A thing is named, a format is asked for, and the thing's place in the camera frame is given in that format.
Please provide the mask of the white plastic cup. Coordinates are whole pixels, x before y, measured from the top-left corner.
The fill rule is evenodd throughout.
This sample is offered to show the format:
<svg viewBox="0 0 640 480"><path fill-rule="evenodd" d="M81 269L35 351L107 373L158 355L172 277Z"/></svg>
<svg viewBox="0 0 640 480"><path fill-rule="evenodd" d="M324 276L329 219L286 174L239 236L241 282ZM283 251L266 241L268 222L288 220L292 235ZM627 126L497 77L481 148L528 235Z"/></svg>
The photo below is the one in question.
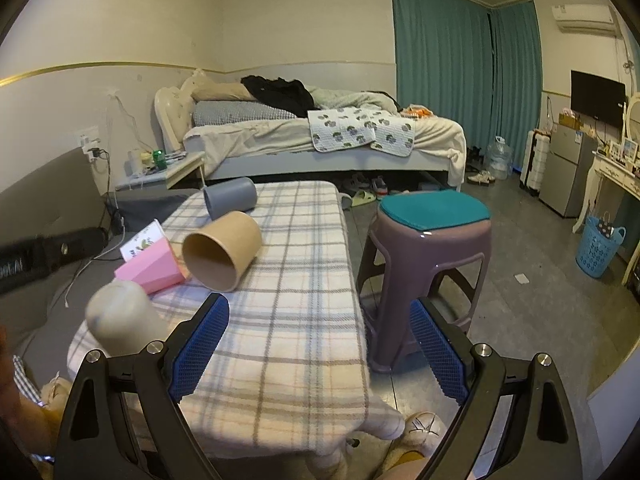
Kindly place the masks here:
<svg viewBox="0 0 640 480"><path fill-rule="evenodd" d="M89 299L88 331L109 356L128 356L154 340L165 340L169 325L136 282L114 280Z"/></svg>

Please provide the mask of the pink faceted cup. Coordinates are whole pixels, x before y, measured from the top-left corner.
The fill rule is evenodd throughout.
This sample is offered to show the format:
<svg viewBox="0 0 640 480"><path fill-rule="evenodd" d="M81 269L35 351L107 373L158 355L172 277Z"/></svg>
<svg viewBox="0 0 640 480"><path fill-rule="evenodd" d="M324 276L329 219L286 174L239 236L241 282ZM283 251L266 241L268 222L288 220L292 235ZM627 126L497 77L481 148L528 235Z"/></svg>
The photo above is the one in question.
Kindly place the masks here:
<svg viewBox="0 0 640 480"><path fill-rule="evenodd" d="M148 295L186 279L166 238L161 238L114 271L116 280L138 284Z"/></svg>

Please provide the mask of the white floral cup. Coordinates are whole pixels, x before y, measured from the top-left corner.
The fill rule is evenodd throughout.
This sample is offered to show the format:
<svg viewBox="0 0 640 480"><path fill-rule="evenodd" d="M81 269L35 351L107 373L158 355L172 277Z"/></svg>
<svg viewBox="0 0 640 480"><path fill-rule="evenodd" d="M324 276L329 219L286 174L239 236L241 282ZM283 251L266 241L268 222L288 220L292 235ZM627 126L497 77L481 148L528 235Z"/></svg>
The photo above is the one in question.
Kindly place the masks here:
<svg viewBox="0 0 640 480"><path fill-rule="evenodd" d="M140 254L140 252L143 252L146 248L151 247L164 237L165 233L162 225L157 219L154 219L140 232L134 234L128 242L122 244L122 247L120 248L122 258L125 262L128 262L137 254Z"/></svg>

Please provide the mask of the brown paper cup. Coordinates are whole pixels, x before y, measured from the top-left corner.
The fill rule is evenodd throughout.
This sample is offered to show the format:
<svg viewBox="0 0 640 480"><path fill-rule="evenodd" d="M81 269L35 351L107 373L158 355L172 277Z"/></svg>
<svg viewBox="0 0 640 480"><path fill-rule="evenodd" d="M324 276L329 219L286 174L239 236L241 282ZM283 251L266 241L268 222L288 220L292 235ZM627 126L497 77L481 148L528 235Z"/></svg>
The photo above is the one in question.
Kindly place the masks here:
<svg viewBox="0 0 640 480"><path fill-rule="evenodd" d="M231 211L182 242L182 258L191 275L217 292L235 290L262 248L262 232L245 212Z"/></svg>

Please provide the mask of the white bedside table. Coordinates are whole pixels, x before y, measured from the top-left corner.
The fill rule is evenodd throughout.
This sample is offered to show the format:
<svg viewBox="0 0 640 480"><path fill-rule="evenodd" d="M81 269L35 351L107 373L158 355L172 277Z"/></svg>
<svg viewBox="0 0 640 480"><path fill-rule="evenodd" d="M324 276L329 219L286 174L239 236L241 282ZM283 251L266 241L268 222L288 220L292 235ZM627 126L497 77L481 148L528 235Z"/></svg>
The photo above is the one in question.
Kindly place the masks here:
<svg viewBox="0 0 640 480"><path fill-rule="evenodd" d="M196 174L200 179L201 185L205 183L204 176L204 153L203 152L185 152L182 159L174 160L163 170L153 170L141 176L131 176L115 185L115 190L125 191L134 188L174 188L179 182Z"/></svg>

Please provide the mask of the green can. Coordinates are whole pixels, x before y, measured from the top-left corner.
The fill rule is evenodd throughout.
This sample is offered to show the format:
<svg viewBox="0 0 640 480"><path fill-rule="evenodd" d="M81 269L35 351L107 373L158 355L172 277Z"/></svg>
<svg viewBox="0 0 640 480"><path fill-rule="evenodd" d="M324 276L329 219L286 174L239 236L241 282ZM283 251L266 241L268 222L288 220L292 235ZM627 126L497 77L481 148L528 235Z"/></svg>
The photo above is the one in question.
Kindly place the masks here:
<svg viewBox="0 0 640 480"><path fill-rule="evenodd" d="M166 156L163 150L152 151L152 159L156 170L162 171L167 168Z"/></svg>

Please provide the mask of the blue laundry basket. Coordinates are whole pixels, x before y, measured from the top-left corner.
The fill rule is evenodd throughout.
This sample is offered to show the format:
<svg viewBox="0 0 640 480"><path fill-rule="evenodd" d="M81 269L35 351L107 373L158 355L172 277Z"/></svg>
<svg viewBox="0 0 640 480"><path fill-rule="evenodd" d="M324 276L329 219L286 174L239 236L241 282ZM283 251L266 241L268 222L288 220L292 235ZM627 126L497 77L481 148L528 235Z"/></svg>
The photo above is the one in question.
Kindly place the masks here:
<svg viewBox="0 0 640 480"><path fill-rule="evenodd" d="M602 217L589 216L576 255L579 269L590 278L600 278L622 246L626 234L624 226L614 226L607 211Z"/></svg>

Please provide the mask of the striped pillow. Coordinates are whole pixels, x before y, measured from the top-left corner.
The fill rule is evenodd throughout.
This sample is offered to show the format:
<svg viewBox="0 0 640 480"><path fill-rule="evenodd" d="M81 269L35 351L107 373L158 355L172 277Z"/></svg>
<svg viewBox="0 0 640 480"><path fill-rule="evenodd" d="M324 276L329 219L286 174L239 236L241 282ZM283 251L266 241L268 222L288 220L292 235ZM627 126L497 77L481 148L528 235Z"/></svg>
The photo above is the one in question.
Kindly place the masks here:
<svg viewBox="0 0 640 480"><path fill-rule="evenodd" d="M295 118L296 115L287 110L253 101L200 101L195 104L192 114L195 127Z"/></svg>

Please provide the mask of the grey mini fridge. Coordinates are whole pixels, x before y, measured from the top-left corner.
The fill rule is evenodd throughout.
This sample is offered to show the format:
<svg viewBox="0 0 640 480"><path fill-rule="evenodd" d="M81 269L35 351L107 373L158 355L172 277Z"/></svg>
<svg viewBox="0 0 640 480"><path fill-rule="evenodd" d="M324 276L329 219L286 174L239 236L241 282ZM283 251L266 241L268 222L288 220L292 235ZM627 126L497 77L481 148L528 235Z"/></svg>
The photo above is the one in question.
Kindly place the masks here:
<svg viewBox="0 0 640 480"><path fill-rule="evenodd" d="M597 140L580 130L558 125L552 133L539 199L563 218L577 218L582 210L597 147Z"/></svg>

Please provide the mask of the white dresser table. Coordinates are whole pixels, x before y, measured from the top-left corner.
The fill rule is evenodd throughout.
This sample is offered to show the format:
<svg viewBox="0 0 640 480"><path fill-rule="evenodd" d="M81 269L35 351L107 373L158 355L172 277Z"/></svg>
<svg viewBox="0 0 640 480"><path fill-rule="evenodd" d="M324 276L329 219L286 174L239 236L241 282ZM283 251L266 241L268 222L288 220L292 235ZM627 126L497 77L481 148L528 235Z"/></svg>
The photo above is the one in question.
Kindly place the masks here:
<svg viewBox="0 0 640 480"><path fill-rule="evenodd" d="M639 93L628 100L620 134L620 148L611 147L603 155L594 153L588 170L585 196L578 219L572 227L578 233L590 214L608 210L617 214L625 192L639 203Z"/></svg>

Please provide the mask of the white suitcase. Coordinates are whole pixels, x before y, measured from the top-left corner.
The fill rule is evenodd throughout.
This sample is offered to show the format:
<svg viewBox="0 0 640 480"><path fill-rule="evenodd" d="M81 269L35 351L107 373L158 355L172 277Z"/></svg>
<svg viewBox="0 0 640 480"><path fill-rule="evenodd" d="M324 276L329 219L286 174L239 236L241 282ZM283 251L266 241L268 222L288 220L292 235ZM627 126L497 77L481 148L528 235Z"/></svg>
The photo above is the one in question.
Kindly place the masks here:
<svg viewBox="0 0 640 480"><path fill-rule="evenodd" d="M544 170L550 153L548 133L534 129L527 133L526 147L520 175L520 188L531 196L540 194Z"/></svg>

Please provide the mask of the white patterned mat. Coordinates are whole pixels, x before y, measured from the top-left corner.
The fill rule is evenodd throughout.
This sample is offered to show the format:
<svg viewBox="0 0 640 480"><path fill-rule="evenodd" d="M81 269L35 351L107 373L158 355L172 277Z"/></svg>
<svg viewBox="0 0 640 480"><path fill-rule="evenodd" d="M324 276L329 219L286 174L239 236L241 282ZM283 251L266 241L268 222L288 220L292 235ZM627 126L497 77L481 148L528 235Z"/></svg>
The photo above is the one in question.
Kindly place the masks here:
<svg viewBox="0 0 640 480"><path fill-rule="evenodd" d="M414 122L386 110L357 107L310 110L308 122L312 145L320 153L372 148L408 157L416 140Z"/></svg>

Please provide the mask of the black television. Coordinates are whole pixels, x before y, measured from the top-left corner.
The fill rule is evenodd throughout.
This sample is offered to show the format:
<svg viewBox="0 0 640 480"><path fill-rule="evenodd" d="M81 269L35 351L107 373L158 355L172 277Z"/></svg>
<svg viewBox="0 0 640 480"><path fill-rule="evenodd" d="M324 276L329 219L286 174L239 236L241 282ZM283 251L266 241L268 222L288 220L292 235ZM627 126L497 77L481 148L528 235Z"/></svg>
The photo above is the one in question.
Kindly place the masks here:
<svg viewBox="0 0 640 480"><path fill-rule="evenodd" d="M625 86L616 80L578 72L570 72L570 109L618 130L623 128Z"/></svg>

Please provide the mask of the teal curtain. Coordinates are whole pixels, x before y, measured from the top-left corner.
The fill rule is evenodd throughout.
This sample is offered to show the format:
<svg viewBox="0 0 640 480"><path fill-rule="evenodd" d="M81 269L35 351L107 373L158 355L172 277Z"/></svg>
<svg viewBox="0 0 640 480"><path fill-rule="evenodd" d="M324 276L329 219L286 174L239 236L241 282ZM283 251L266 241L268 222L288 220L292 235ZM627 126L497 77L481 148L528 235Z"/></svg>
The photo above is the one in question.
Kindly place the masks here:
<svg viewBox="0 0 640 480"><path fill-rule="evenodd" d="M397 96L464 130L471 148L501 136L522 166L539 124L542 55L533 0L392 0Z"/></svg>

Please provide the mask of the white air conditioner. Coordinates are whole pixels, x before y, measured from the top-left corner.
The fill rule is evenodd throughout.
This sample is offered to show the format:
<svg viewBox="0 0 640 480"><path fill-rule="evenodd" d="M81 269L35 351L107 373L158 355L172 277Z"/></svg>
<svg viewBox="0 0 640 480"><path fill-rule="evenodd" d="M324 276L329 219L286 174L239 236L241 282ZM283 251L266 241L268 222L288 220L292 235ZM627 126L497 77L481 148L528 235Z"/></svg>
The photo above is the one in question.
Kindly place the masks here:
<svg viewBox="0 0 640 480"><path fill-rule="evenodd" d="M610 37L618 34L616 18L604 4L561 4L552 6L551 12L562 32Z"/></svg>

